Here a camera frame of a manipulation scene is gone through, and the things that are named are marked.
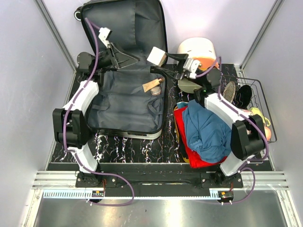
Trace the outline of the blue cloth garment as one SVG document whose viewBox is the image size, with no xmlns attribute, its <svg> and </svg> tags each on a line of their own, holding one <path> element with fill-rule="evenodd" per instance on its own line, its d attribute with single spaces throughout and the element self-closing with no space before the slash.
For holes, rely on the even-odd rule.
<svg viewBox="0 0 303 227">
<path fill-rule="evenodd" d="M 230 127 L 212 111 L 195 100 L 182 112 L 187 146 L 207 163 L 218 163 L 231 149 Z"/>
</svg>

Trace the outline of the red cloth garment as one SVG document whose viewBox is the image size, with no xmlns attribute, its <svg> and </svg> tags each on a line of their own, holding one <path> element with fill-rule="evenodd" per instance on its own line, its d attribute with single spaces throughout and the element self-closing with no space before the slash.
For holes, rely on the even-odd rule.
<svg viewBox="0 0 303 227">
<path fill-rule="evenodd" d="M 185 126 L 182 118 L 182 113 L 186 109 L 187 109 L 186 106 L 182 108 L 178 108 L 177 106 L 175 106 L 173 112 L 174 122 L 175 122 L 175 134 L 179 144 L 179 153 L 182 156 L 183 161 L 185 163 L 188 163 L 191 168 L 203 168 L 203 167 L 214 166 L 222 163 L 227 158 L 227 156 L 223 157 L 221 161 L 217 163 L 208 163 L 206 161 L 203 161 L 197 152 L 192 151 L 187 146 L 187 139 L 185 137 Z"/>
</svg>

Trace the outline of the white black space suitcase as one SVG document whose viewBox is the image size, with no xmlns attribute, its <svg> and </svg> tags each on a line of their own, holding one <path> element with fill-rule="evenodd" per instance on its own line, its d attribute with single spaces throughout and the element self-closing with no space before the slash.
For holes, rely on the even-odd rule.
<svg viewBox="0 0 303 227">
<path fill-rule="evenodd" d="M 166 76 L 151 73 L 147 58 L 154 46 L 167 49 L 164 12 L 158 0 L 91 0 L 74 13 L 81 21 L 94 53 L 106 47 L 99 29 L 112 30 L 110 43 L 139 58 L 131 66 L 108 70 L 86 118 L 88 126 L 105 134 L 153 140 L 160 136 L 166 113 L 166 82 L 161 94 L 144 93 L 143 84 Z"/>
</svg>

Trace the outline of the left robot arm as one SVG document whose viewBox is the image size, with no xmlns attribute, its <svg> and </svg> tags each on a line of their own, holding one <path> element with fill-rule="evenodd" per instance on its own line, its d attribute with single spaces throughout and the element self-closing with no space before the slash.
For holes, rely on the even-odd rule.
<svg viewBox="0 0 303 227">
<path fill-rule="evenodd" d="M 104 51 L 96 51 L 96 55 L 81 52 L 77 57 L 78 69 L 86 78 L 80 82 L 69 102 L 53 111 L 55 141 L 61 143 L 79 165 L 76 187 L 98 187 L 104 183 L 98 162 L 88 145 L 92 131 L 85 118 L 92 100 L 103 85 L 104 73 L 128 67 L 138 61 L 139 58 L 113 43 L 109 43 Z"/>
</svg>

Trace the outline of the small white barcode box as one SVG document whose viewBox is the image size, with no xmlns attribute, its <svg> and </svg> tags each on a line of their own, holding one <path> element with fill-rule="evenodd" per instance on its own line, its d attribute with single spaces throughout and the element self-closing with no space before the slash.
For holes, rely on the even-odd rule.
<svg viewBox="0 0 303 227">
<path fill-rule="evenodd" d="M 164 64 L 166 58 L 166 52 L 154 46 L 147 58 L 147 61 L 160 67 Z"/>
</svg>

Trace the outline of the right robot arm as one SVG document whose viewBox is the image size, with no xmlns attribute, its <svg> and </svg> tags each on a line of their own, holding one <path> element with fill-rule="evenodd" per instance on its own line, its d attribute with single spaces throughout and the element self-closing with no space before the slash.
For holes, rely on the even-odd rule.
<svg viewBox="0 0 303 227">
<path fill-rule="evenodd" d="M 182 112 L 184 137 L 201 160 L 220 165 L 210 177 L 219 187 L 228 186 L 256 154 L 268 150 L 261 116 L 244 112 L 221 94 L 221 57 L 206 70 L 186 53 L 160 51 L 147 60 L 174 79 L 199 85 L 193 91 L 195 99 Z"/>
</svg>

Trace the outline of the teal cream cartoon towel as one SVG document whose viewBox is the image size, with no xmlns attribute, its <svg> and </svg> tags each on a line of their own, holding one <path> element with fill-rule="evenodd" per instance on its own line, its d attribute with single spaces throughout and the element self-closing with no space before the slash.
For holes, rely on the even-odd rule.
<svg viewBox="0 0 303 227">
<path fill-rule="evenodd" d="M 181 108 L 184 108 L 184 107 L 187 107 L 188 106 L 188 102 L 178 102 L 177 103 L 177 108 L 178 109 L 181 109 Z"/>
</svg>

